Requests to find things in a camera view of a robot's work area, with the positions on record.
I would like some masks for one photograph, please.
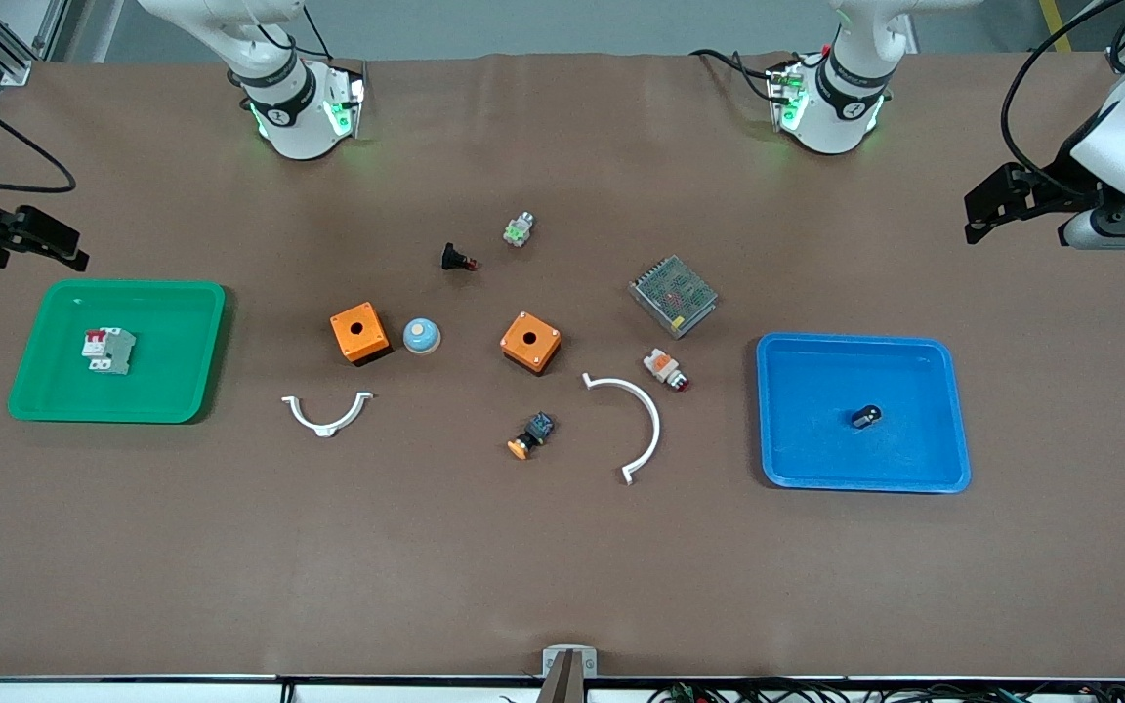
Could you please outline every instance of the orange button housing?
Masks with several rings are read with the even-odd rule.
[[[528,313],[520,313],[501,337],[501,351],[532,373],[544,373],[554,352],[562,344],[558,330]]]
[[[341,348],[341,355],[350,363],[361,367],[367,361],[379,359],[393,351],[388,345],[388,335],[376,316],[371,303],[350,307],[349,310],[332,315],[332,334]]]

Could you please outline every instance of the brown table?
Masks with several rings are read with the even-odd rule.
[[[0,673],[506,673],[576,640],[619,675],[1125,676],[1125,253],[1059,249],[1059,218],[961,232],[1022,58],[907,60],[840,157],[698,58],[377,63],[367,141],[314,163],[255,137],[215,63],[37,66],[0,115],[80,187],[27,201],[80,228],[88,276],[215,280],[233,323],[200,423],[17,422],[66,271],[0,271]],[[1102,65],[1044,58],[1028,151],[1097,106]],[[3,178],[55,177],[0,132]],[[510,250],[522,209],[539,226]],[[446,241],[485,268],[442,272]],[[721,297],[678,343],[626,292],[673,253]],[[440,351],[345,364],[327,316],[363,299],[394,334],[432,317]],[[566,335],[544,378],[497,351],[522,308]],[[970,488],[770,488],[750,390],[772,330],[950,345]],[[687,395],[641,370],[656,345]],[[659,404],[630,488],[644,409],[580,372]],[[280,403],[330,418],[361,388],[334,440]],[[518,462],[534,411],[559,429]]]

